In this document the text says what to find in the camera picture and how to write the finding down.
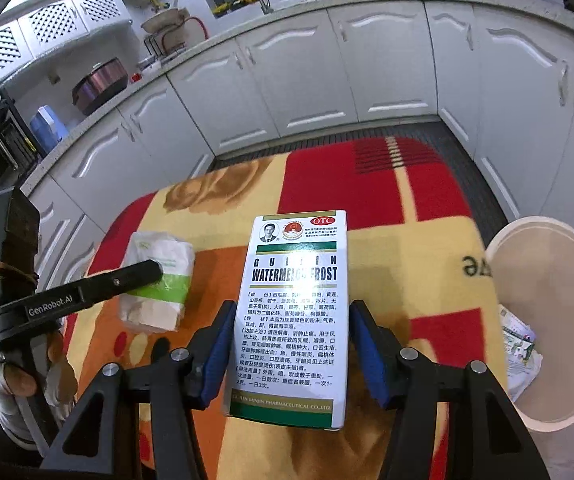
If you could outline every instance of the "cooking pot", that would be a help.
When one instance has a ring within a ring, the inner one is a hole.
[[[129,75],[117,57],[106,63],[94,65],[91,73],[84,76],[71,97],[74,105],[86,116],[94,113],[116,94],[122,92],[129,82]]]

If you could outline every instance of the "tiled floor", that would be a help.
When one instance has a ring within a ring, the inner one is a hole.
[[[292,152],[302,148],[313,148],[334,142],[345,140],[365,139],[367,137],[408,137],[420,140],[431,146],[442,157],[451,169],[456,180],[460,184],[469,207],[474,216],[478,230],[484,244],[487,246],[496,233],[507,225],[507,219],[500,209],[494,194],[487,185],[484,177],[478,171],[474,162],[469,158],[467,152],[462,148],[458,140],[442,122],[398,124],[397,126],[380,126],[377,128],[366,128],[340,134],[321,136],[316,139],[299,140],[297,142],[287,142],[272,148],[265,148],[256,152],[247,153],[228,159],[217,158],[212,169],[217,170],[253,160],[262,156],[276,155],[277,153]]]

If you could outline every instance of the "colorful tablecloth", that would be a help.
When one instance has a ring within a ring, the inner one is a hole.
[[[134,231],[166,231],[193,244],[195,269],[177,332],[126,329],[117,300],[71,316],[66,340],[80,391],[103,364],[146,365],[155,341],[184,346],[223,300],[236,300],[255,216],[344,209],[350,300],[364,300],[401,343],[436,362],[486,361],[505,383],[496,294],[468,205],[429,147],[385,137],[276,155],[208,173],[136,200],[107,232],[89,274],[120,266]],[[393,412],[369,397],[353,350],[341,431],[258,424],[222,415],[222,398],[194,412],[209,478],[375,479]],[[140,452],[154,466],[150,411],[140,409]],[[444,476],[447,408],[440,405],[432,479]]]

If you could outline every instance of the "blue gripper pad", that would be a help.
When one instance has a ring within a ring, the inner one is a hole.
[[[222,384],[222,379],[227,370],[231,339],[234,335],[234,320],[236,318],[236,304],[228,301],[223,304],[209,327],[209,330],[216,330],[216,336],[212,339],[211,349],[204,356],[202,365],[202,390],[200,391],[200,402],[206,408],[209,403],[216,398]]]
[[[371,397],[381,408],[386,408],[390,400],[387,385],[387,367],[384,357],[378,351],[376,338],[380,336],[379,327],[374,322],[362,301],[354,301],[349,306],[349,334],[358,352],[362,375]]]

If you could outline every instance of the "trash can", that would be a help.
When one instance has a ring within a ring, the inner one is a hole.
[[[542,368],[516,400],[527,428],[574,422],[574,229],[546,217],[510,223],[486,250],[499,303],[536,333]]]

